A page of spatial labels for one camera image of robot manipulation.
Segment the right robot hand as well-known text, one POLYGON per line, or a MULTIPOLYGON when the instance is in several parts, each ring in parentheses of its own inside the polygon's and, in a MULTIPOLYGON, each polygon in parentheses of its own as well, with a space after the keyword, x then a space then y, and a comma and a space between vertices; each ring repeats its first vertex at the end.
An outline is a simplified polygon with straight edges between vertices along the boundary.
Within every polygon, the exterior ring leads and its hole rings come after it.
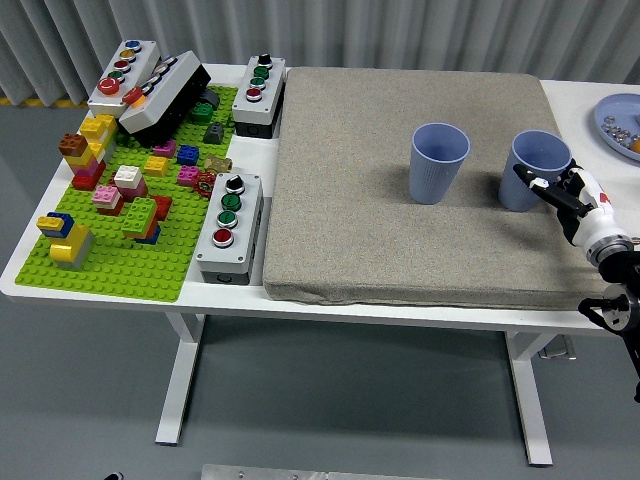
POLYGON ((555 181, 539 177, 522 164, 513 171, 535 195, 556 208, 565 238, 591 263, 598 265, 613 253, 633 250, 631 237, 615 221, 609 197, 574 159, 555 181))

